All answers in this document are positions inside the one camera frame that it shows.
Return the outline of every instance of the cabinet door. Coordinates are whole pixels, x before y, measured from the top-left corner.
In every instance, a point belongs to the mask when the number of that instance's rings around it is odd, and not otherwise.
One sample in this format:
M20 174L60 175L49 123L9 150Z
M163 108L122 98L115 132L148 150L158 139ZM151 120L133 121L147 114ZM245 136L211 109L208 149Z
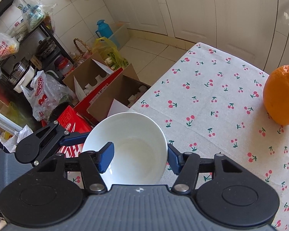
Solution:
M166 0L175 37L216 47L214 0Z
M133 18L130 28L167 34L157 0L126 0L127 13Z
M124 22L130 28L132 18L125 0L103 0L115 22Z
M215 0L217 48L263 69L278 0Z

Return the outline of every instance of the cherry print tablecloth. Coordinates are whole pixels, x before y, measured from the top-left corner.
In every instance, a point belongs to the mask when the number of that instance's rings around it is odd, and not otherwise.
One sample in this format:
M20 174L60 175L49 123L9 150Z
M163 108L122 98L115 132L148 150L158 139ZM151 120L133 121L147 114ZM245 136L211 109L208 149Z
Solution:
M130 111L153 119L180 152L203 158L222 152L269 183L281 201L272 225L289 230L289 126L276 124L264 108L267 77L235 56L197 43ZM197 187L210 179L201 174ZM167 165L160 183L171 186L175 180Z

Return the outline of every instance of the blue thermos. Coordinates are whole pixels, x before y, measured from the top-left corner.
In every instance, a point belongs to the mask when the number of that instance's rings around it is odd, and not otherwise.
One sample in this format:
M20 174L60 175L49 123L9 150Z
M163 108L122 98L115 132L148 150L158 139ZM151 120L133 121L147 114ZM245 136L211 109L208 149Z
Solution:
M109 38L112 34L113 31L111 30L111 28L109 27L109 25L104 22L105 20L99 20L97 22L97 31L95 31L95 33L97 34L98 37L106 37Z

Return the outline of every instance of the white bowl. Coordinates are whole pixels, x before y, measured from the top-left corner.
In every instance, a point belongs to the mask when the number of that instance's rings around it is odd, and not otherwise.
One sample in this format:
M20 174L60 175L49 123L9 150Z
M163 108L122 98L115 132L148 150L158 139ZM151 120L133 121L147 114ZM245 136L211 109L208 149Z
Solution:
M108 190L112 184L156 184L167 163L164 133L148 116L134 112L118 113L100 122L88 135L82 152L99 151L113 142L115 155L101 174Z

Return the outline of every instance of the tiled floor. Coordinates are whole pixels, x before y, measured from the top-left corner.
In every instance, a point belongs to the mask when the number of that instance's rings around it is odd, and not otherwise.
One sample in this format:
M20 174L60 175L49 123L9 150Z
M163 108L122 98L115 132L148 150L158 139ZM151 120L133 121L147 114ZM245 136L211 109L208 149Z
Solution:
M186 50L155 41L131 38L120 53L133 64L142 82L153 85L186 53Z

